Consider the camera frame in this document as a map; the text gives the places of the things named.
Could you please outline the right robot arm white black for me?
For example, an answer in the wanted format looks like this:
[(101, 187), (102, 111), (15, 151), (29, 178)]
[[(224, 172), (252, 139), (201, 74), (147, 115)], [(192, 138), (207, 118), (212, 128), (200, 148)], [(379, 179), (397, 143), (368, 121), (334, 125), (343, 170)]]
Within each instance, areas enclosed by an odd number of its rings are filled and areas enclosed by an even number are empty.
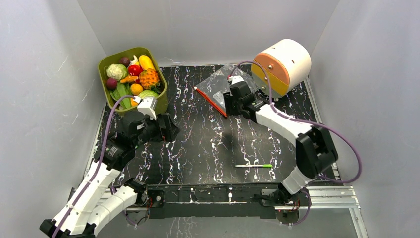
[(337, 161), (330, 132), (322, 125), (294, 121), (286, 113), (274, 110), (271, 104), (257, 99), (241, 77), (230, 80), (229, 90), (223, 94), (226, 114), (242, 115), (273, 130), (295, 146), (296, 165), (291, 173), (275, 191), (261, 192), (254, 197), (262, 203), (292, 205), (299, 198), (298, 192)]

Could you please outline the clear zip bag orange zipper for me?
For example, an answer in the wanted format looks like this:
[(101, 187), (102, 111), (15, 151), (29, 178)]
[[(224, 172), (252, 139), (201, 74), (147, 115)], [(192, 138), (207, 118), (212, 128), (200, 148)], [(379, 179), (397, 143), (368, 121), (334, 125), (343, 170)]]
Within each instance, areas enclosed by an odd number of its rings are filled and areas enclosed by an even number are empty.
[[(240, 64), (227, 64), (217, 70), (210, 77), (199, 83), (194, 89), (202, 95), (210, 104), (215, 107), (222, 115), (228, 117), (225, 110), (223, 94), (229, 92), (230, 84), (227, 79), (230, 76), (240, 75), (248, 84), (250, 91), (254, 94), (258, 91), (258, 86), (253, 78), (240, 69)], [(264, 105), (264, 101), (255, 96), (255, 100), (248, 105), (250, 116), (244, 116), (247, 119), (255, 119), (255, 112)]]

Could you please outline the magenta round fruit toy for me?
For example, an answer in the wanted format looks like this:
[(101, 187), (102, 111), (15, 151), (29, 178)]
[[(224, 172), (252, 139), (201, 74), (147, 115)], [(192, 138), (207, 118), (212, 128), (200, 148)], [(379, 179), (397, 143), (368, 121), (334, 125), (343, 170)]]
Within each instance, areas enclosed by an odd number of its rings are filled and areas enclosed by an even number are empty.
[(116, 79), (114, 79), (114, 78), (109, 78), (109, 79), (106, 81), (106, 88), (107, 88), (109, 91), (113, 91), (113, 90), (115, 90), (115, 89), (117, 88), (117, 85), (118, 85), (118, 81), (117, 81)]

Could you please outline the green cabbage toy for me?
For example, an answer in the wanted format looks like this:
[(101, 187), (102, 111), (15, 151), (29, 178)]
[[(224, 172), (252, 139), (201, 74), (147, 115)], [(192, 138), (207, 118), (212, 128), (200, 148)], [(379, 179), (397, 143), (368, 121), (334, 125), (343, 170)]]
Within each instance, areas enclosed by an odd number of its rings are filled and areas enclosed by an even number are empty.
[(146, 97), (154, 97), (157, 98), (159, 96), (158, 93), (152, 91), (152, 90), (144, 90), (141, 93), (138, 94), (138, 97), (140, 97), (141, 99), (144, 99)]

